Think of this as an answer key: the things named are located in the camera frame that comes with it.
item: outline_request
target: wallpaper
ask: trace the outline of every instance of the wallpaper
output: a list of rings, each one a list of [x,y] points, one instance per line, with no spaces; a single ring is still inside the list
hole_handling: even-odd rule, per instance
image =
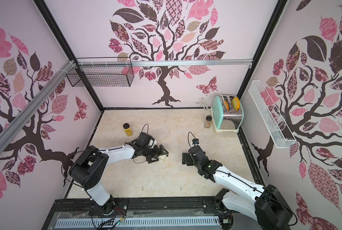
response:
[[[33,2],[0,1],[0,12],[1,134],[67,57]],[[25,24],[29,30],[21,29]],[[85,88],[63,79],[0,155],[0,229],[41,228],[98,117]]]
[[[244,94],[243,128],[264,180],[298,217],[291,228],[342,229],[342,1],[290,1],[253,80],[264,83],[260,94],[271,96],[265,103],[276,121],[286,121],[278,124],[283,134],[290,129],[297,140],[276,149]]]
[[[84,62],[111,61],[89,57],[115,57],[112,61],[116,57],[123,61],[128,60],[124,57],[131,61],[252,58],[277,1],[96,2],[75,7],[70,1],[48,3],[68,43]],[[83,24],[91,25],[81,27],[84,33],[79,38],[67,20],[78,12],[83,13]],[[239,22],[242,19],[249,29]],[[201,98],[216,93],[236,94],[247,70],[247,65],[133,67],[130,89],[95,90],[105,107],[195,107]]]

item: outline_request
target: tree mural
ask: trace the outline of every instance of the tree mural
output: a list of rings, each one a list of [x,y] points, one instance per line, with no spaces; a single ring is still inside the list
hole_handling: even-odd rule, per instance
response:
[[[307,174],[318,192],[340,210],[342,157],[327,148],[342,147],[342,18],[340,23],[322,18],[320,30],[328,42],[319,36],[307,36],[303,38],[306,53],[294,44],[285,65],[283,59],[274,64],[274,76],[266,82],[261,96],[272,96],[272,100],[266,100],[272,115],[278,120],[280,112],[297,140],[289,153],[290,157],[300,154],[301,177]],[[284,122],[278,125],[289,136]],[[272,148],[271,138],[265,149],[255,147],[260,155],[257,160],[263,160],[266,172]]]
[[[7,59],[3,66],[0,66],[0,134],[13,121],[18,112],[33,99],[34,92],[43,88],[39,83],[49,81],[53,75],[51,62],[41,67],[36,53],[30,56],[28,48],[20,39],[10,36],[12,43],[16,46],[13,51],[11,51],[12,44],[5,39],[5,31],[0,28],[0,58],[15,56]],[[40,161],[58,160],[63,162],[64,175],[67,176],[67,170],[73,164],[72,159],[77,150],[66,155],[63,152],[45,148],[45,140],[50,140],[49,133],[55,131],[49,124],[60,122],[65,118],[60,115],[67,105],[68,95],[62,94],[64,88],[65,80],[58,85],[37,110],[37,113],[23,126],[24,136],[13,140],[4,150],[11,152],[8,156],[0,157],[0,161],[6,162],[2,171],[4,171],[8,182],[20,187],[20,178],[26,173],[33,172],[39,160],[38,157],[41,158]],[[87,106],[80,99],[78,101],[78,98],[77,105],[80,111],[74,116],[74,120],[85,118],[84,110]]]
[[[119,60],[122,60],[121,57],[128,56],[128,53],[122,52],[125,46],[130,48],[129,57],[132,60],[209,60],[220,59],[225,53],[212,51],[201,54],[201,50],[216,50],[223,43],[223,40],[213,40],[219,30],[214,27],[218,19],[217,10],[213,8],[211,13],[209,11],[213,0],[206,2],[204,0],[184,0],[187,2],[184,11],[191,6],[186,18],[181,18],[183,4],[186,4],[181,0],[153,0],[153,4],[147,0],[117,1],[128,7],[114,13],[114,20],[117,18],[115,16],[120,16],[128,23],[121,24],[110,21],[111,28],[120,41],[111,39],[109,48],[119,53]],[[198,21],[191,21],[188,26],[185,26],[185,22],[189,18],[195,18]],[[184,75],[192,79],[193,75],[203,74],[210,69],[207,66],[191,66],[189,68],[156,66],[133,67],[133,70],[135,74],[139,72],[140,79],[143,77],[149,81],[157,79],[157,83],[163,90],[163,96],[153,104],[164,102],[166,106],[173,107],[169,103],[180,102],[180,100],[171,96],[165,78],[167,76],[170,79],[172,77],[180,78],[180,75]],[[209,85],[196,87],[208,94],[217,89],[215,83],[216,79]]]

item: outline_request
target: marble floor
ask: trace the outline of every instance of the marble floor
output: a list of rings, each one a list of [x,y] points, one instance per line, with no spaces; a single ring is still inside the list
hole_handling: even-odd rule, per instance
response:
[[[165,162],[135,164],[129,159],[108,165],[101,178],[107,191],[113,197],[215,196],[223,186],[201,177],[194,166],[181,163],[182,153],[189,149],[189,131],[199,139],[210,160],[222,163],[253,182],[237,134],[216,133],[213,127],[204,128],[207,115],[203,109],[105,111],[91,145],[98,148],[121,146],[136,139],[148,123],[149,134],[157,140],[157,145],[170,150]],[[130,124],[132,136],[126,136],[124,123]],[[144,160],[143,156],[135,158],[135,162]],[[88,195],[80,187],[72,186],[68,198],[88,198]]]

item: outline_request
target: wall decal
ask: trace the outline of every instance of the wall decal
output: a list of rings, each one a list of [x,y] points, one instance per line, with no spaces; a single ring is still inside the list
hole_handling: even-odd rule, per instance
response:
[[[131,5],[131,2],[118,2],[125,6]],[[164,60],[209,60],[222,58],[225,52],[217,51],[217,48],[223,44],[223,40],[212,40],[219,30],[219,27],[213,28],[218,19],[217,9],[214,7],[209,10],[213,5],[213,0],[184,0],[184,2],[188,4],[185,9],[189,7],[189,4],[191,5],[188,12],[183,12],[182,0],[153,0],[153,4],[135,1],[137,8],[117,10],[114,17],[111,18],[110,24],[118,40],[110,39],[109,48],[115,53],[130,49],[131,51],[126,53],[132,60],[154,61],[163,58]],[[165,5],[166,10],[161,12],[163,5]],[[128,23],[115,22],[119,17]],[[134,24],[144,20],[149,20],[148,24],[145,23],[146,25],[140,27]],[[200,47],[202,50],[215,51],[200,53]],[[207,66],[141,67],[139,79],[145,76],[149,81],[155,80],[162,88],[161,99],[152,104],[164,102],[166,106],[173,107],[170,102],[180,102],[180,100],[171,96],[165,78],[169,76],[172,79],[175,76],[176,78],[173,78],[175,81],[185,76],[193,79],[192,75],[200,75],[209,70]],[[203,92],[206,93],[212,88],[207,86],[204,89],[208,89]]]

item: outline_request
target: black cable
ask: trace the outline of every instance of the black cable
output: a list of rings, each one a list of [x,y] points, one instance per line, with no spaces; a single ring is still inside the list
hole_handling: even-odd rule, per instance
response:
[[[264,194],[263,192],[257,190],[257,188],[254,188],[254,187],[250,186],[250,185],[249,185],[248,183],[246,183],[245,181],[240,180],[239,178],[237,178],[237,177],[231,175],[230,173],[226,173],[226,172],[219,171],[219,170],[216,170],[216,172],[224,173],[224,174],[227,174],[228,176],[231,176],[231,177],[233,177],[233,178],[235,178],[235,179],[238,179],[239,181],[241,181],[242,183],[244,183],[244,184],[246,184],[247,186],[251,187],[252,189],[254,189],[254,190],[260,192],[261,194],[267,196],[268,198],[270,198],[270,199],[276,201],[277,203],[279,203],[280,205],[284,206],[284,207],[288,210],[288,212],[291,212],[291,213],[295,216],[295,218],[296,218],[296,222],[295,222],[294,224],[288,224],[288,226],[293,226],[293,225],[297,224],[297,216],[296,216],[296,214],[295,214],[291,209],[289,209],[289,208],[286,207],[285,205],[281,204],[278,200],[276,200],[276,199],[274,199],[274,198],[272,198],[272,197],[270,197],[270,196]]]

